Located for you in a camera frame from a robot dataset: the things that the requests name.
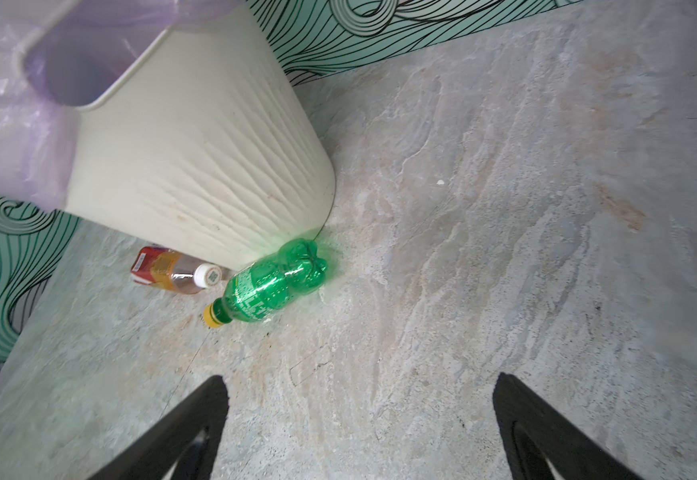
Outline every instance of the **beverage bottle with red label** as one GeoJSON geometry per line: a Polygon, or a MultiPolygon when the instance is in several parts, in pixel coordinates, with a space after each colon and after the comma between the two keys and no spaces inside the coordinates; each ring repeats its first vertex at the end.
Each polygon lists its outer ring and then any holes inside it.
{"type": "Polygon", "coordinates": [[[327,262],[316,256],[316,244],[301,238],[284,244],[279,252],[263,257],[236,274],[226,292],[203,313],[207,325],[218,327],[233,319],[257,322],[283,308],[296,297],[324,283],[327,262]]]}
{"type": "Polygon", "coordinates": [[[137,283],[172,292],[193,294],[217,285],[223,269],[161,246],[144,246],[130,269],[137,283]]]}

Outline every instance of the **purple plastic bag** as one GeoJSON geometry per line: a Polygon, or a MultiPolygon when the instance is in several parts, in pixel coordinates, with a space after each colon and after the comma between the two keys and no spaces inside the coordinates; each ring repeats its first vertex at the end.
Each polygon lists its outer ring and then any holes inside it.
{"type": "Polygon", "coordinates": [[[0,0],[0,194],[62,208],[78,111],[165,28],[227,14],[239,0],[0,0]]]}

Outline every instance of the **white bottle cap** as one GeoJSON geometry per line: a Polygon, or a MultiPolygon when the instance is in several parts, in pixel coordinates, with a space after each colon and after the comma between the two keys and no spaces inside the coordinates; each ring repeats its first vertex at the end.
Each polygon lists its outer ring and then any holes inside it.
{"type": "Polygon", "coordinates": [[[223,272],[216,264],[201,264],[194,270],[194,283],[200,288],[215,286],[223,278],[223,272]]]}

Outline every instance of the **barcode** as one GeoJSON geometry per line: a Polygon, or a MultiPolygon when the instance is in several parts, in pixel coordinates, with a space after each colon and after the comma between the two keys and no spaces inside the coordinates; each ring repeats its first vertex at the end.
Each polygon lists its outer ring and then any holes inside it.
{"type": "Polygon", "coordinates": [[[146,258],[146,254],[142,253],[138,256],[138,261],[132,266],[132,271],[137,272],[140,270],[140,266],[143,264],[143,259],[146,258]]]}

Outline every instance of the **trash can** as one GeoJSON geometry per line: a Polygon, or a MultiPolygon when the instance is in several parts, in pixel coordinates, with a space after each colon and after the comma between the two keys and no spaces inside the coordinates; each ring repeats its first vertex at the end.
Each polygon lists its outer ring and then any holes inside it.
{"type": "Polygon", "coordinates": [[[159,33],[78,108],[69,213],[234,270],[327,219],[332,164],[244,4],[159,33]]]}

